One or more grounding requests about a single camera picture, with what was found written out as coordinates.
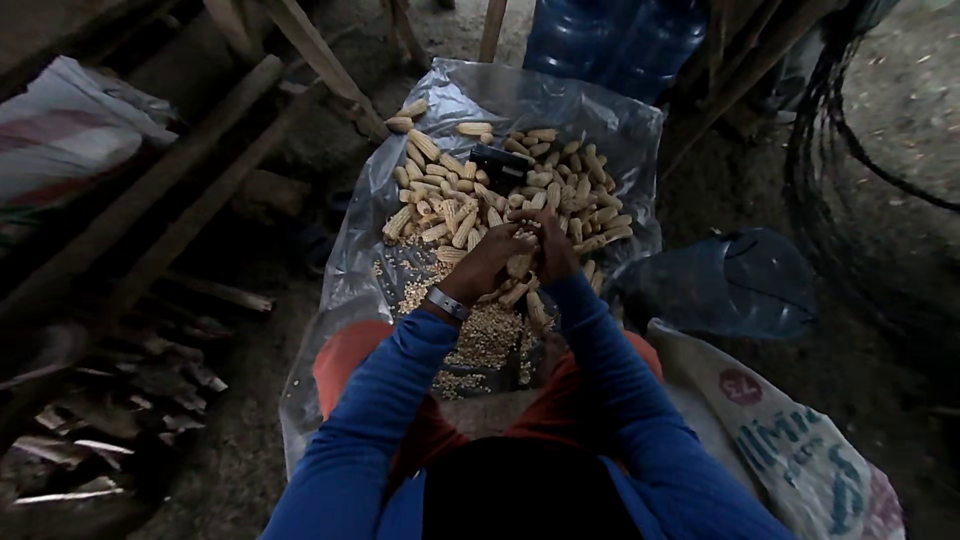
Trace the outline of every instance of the red circle logo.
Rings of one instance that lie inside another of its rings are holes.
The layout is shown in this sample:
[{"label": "red circle logo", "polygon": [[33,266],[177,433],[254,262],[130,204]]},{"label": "red circle logo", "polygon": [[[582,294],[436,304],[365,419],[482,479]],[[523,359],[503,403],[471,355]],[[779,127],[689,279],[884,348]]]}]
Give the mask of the red circle logo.
[{"label": "red circle logo", "polygon": [[763,399],[763,388],[753,377],[738,369],[720,374],[720,391],[737,405],[756,405]]}]

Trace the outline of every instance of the blue sleeve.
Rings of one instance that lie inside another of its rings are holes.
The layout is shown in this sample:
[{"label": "blue sleeve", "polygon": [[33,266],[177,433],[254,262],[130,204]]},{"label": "blue sleeve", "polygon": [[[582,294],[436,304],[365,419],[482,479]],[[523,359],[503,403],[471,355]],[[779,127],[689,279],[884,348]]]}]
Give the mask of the blue sleeve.
[{"label": "blue sleeve", "polygon": [[793,537],[707,454],[582,273],[543,290],[560,308],[561,332],[662,527],[702,538]]},{"label": "blue sleeve", "polygon": [[262,538],[374,537],[390,460],[458,334],[420,309],[396,325],[353,370]]}]

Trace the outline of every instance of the wristwatch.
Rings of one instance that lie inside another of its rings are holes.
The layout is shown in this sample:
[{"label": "wristwatch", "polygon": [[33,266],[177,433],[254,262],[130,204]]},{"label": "wristwatch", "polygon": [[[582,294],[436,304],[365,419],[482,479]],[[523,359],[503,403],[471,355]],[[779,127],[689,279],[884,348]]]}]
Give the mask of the wristwatch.
[{"label": "wristwatch", "polygon": [[426,293],[426,299],[436,304],[443,311],[446,311],[454,319],[466,321],[470,317],[470,310],[463,304],[453,300],[437,287],[430,287],[430,292]]}]

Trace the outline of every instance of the orange pants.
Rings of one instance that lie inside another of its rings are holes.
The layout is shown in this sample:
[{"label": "orange pants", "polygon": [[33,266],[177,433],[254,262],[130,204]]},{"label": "orange pants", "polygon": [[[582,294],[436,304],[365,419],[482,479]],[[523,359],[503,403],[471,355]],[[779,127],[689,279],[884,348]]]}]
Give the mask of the orange pants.
[{"label": "orange pants", "polygon": [[[394,327],[382,321],[354,323],[333,334],[324,344],[314,361],[313,376],[325,420],[337,405],[353,369],[393,331]],[[657,380],[663,381],[654,348],[635,333],[623,333]],[[588,395],[573,353],[567,350],[554,366],[540,395],[503,436],[539,438],[607,453],[609,450],[603,447],[603,441],[608,437],[604,436],[604,423],[598,418],[597,403]],[[467,442],[468,439],[444,419],[437,400],[427,394],[400,442],[390,472],[390,486],[396,488],[419,468]]]}]

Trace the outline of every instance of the person's left hand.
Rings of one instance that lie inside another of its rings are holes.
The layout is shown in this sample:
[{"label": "person's left hand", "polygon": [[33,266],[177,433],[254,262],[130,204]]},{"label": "person's left hand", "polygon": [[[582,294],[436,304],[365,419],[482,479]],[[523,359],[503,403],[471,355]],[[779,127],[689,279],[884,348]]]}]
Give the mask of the person's left hand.
[{"label": "person's left hand", "polygon": [[507,281],[507,259],[533,253],[537,246],[536,236],[514,238],[519,229],[517,223],[505,223],[487,231],[473,251],[458,262],[437,287],[467,308],[481,296],[494,292]]}]

